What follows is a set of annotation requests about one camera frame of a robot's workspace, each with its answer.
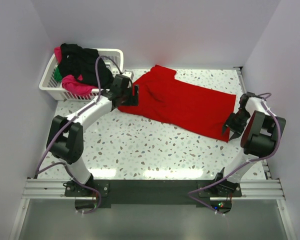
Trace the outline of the red t shirt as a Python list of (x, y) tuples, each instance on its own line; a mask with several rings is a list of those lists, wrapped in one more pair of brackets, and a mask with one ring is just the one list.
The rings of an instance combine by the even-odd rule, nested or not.
[(155, 65), (134, 82), (137, 106), (120, 106), (127, 114), (173, 124), (190, 132), (228, 142), (224, 123), (233, 113), (236, 96), (177, 80), (176, 71)]

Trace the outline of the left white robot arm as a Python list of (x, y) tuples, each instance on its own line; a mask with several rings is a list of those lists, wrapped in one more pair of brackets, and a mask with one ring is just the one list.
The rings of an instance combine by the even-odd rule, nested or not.
[(65, 166), (82, 196), (89, 196), (94, 190), (94, 177), (82, 158), (84, 132), (114, 109), (138, 105), (139, 87), (133, 86), (133, 76), (131, 71), (117, 74), (109, 89), (101, 90), (90, 103), (66, 117), (57, 115), (52, 120), (47, 150)]

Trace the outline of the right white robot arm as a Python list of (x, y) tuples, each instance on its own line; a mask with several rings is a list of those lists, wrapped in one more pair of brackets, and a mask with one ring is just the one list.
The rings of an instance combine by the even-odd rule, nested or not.
[(234, 160), (215, 176), (212, 189), (220, 197), (235, 192), (243, 176), (257, 162), (272, 157), (279, 148), (286, 119), (275, 115), (267, 105), (269, 92), (247, 92), (240, 97), (239, 108), (222, 126), (232, 132), (230, 140), (241, 138)]

